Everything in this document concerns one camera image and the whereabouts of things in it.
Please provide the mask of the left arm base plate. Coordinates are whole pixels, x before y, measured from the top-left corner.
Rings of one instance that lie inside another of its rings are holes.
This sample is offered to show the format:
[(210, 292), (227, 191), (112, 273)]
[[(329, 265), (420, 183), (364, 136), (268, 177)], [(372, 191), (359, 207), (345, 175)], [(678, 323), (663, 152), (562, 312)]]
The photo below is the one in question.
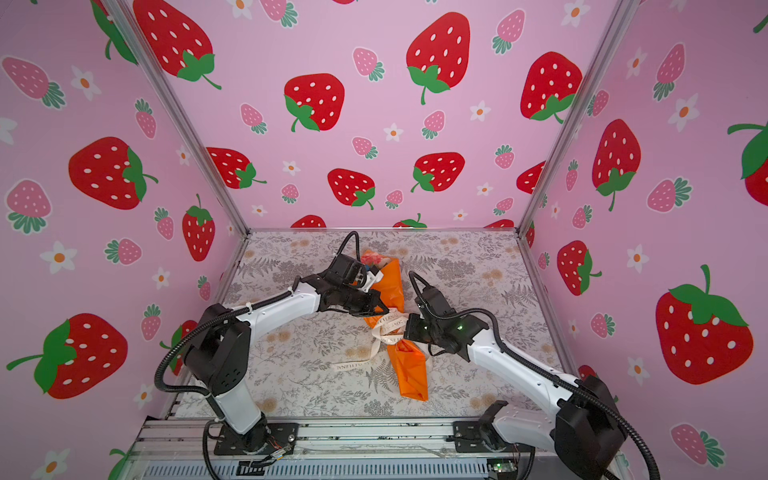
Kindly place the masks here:
[(245, 434), (224, 424), (218, 434), (214, 454), (218, 456), (251, 456), (264, 458), (292, 455), (299, 433), (298, 423), (257, 423)]

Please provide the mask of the orange wrapping paper sheet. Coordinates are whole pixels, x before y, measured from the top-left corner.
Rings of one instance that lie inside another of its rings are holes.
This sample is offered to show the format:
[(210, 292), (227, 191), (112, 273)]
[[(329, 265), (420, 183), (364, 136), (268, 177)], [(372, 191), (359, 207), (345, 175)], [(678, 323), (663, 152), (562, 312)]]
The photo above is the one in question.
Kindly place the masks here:
[(390, 363), (397, 377), (402, 397), (426, 402), (428, 395), (427, 359), (414, 342), (404, 338), (405, 295), (399, 260), (385, 257), (371, 250), (362, 254), (362, 262), (368, 267), (377, 267), (383, 278), (371, 290), (380, 293), (380, 299), (389, 309), (383, 316), (366, 317), (380, 346), (386, 346)]

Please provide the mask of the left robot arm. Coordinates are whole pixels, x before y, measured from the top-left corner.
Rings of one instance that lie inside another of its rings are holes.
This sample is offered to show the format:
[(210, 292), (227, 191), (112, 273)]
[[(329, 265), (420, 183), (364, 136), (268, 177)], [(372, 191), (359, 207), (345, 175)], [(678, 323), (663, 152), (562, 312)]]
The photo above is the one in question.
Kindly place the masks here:
[(235, 309), (215, 304), (161, 360), (154, 386), (166, 393), (203, 396), (227, 431), (246, 451), (255, 452), (269, 442), (269, 427), (245, 382), (254, 341), (318, 312), (384, 315), (389, 309), (373, 288), (383, 279), (378, 267), (339, 253), (328, 268), (296, 278), (274, 297)]

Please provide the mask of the cream ribbon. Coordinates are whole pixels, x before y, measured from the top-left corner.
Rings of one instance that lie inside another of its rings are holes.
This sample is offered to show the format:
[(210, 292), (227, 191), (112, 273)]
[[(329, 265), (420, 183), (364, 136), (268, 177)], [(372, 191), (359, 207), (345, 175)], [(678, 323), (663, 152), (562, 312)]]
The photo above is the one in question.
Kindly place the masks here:
[(367, 367), (383, 347), (394, 346), (403, 339), (402, 330), (406, 326), (408, 316), (395, 309), (382, 316), (366, 318), (366, 321), (369, 320), (373, 321), (371, 328), (373, 342), (370, 347), (364, 349), (363, 359), (332, 364), (334, 371), (344, 372)]

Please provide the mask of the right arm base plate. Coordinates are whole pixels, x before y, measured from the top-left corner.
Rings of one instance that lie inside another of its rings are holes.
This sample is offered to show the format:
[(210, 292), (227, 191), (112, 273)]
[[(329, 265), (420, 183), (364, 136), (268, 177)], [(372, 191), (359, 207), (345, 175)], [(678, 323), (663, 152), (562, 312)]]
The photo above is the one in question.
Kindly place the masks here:
[(504, 441), (489, 423), (480, 420), (455, 421), (446, 439), (459, 453), (512, 453), (516, 444)]

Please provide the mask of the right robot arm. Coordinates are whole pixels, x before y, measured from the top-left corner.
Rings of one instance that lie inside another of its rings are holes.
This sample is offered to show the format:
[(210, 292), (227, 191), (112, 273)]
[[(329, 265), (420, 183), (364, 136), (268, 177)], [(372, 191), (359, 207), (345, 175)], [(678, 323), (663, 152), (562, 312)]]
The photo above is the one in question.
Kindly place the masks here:
[(547, 366), (502, 338), (496, 316), (484, 308), (457, 311), (443, 293), (416, 273), (410, 277), (417, 314), (409, 316), (405, 338), (443, 354), (454, 354), (510, 383), (550, 420), (537, 445), (553, 451), (581, 479), (615, 479), (609, 466), (630, 439), (651, 479), (661, 477), (650, 447), (619, 412), (599, 379), (582, 380)]

